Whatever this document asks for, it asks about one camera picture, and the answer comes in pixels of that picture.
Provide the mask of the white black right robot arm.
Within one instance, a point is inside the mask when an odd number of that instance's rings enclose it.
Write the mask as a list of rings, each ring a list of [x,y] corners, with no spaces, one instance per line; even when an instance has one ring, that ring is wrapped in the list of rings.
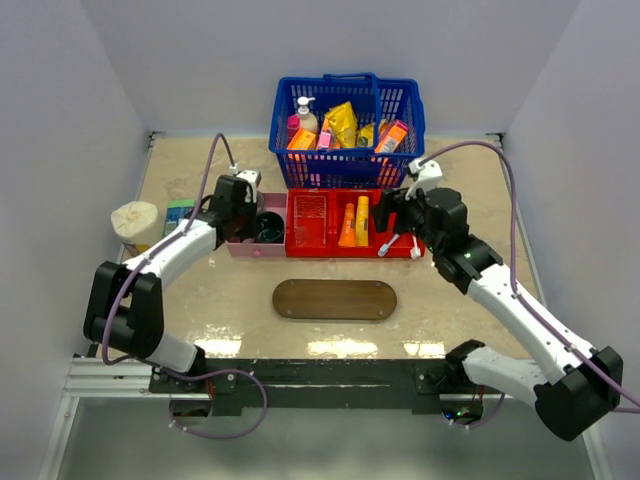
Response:
[[[377,231],[411,233],[439,275],[491,313],[530,357],[517,360],[469,340],[451,350],[445,379],[459,393],[482,385],[531,406],[556,437],[572,441],[620,404],[622,357],[598,349],[562,324],[517,280],[501,256],[469,231],[459,192],[411,196],[387,190],[372,209]]]

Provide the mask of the clear acrylic toothbrush holder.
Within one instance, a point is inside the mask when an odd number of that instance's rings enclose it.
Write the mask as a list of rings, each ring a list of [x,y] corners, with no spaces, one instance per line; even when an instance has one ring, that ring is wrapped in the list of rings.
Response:
[[[303,194],[294,199],[294,240],[298,247],[325,247],[327,199]]]

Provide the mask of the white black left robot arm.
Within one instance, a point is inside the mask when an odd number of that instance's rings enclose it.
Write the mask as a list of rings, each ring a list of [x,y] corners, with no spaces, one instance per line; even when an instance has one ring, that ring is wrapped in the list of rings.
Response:
[[[208,205],[194,208],[171,235],[123,263],[102,263],[91,287],[85,338],[171,370],[185,392],[200,390],[207,380],[204,351],[166,331],[164,289],[224,243],[255,235],[260,181],[256,170],[220,176]]]

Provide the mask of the dark green mug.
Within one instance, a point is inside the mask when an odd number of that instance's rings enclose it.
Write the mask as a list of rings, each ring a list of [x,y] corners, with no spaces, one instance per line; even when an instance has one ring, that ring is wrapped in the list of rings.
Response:
[[[261,244],[282,244],[285,235],[285,222],[281,215],[271,211],[260,213],[256,217],[255,241]]]

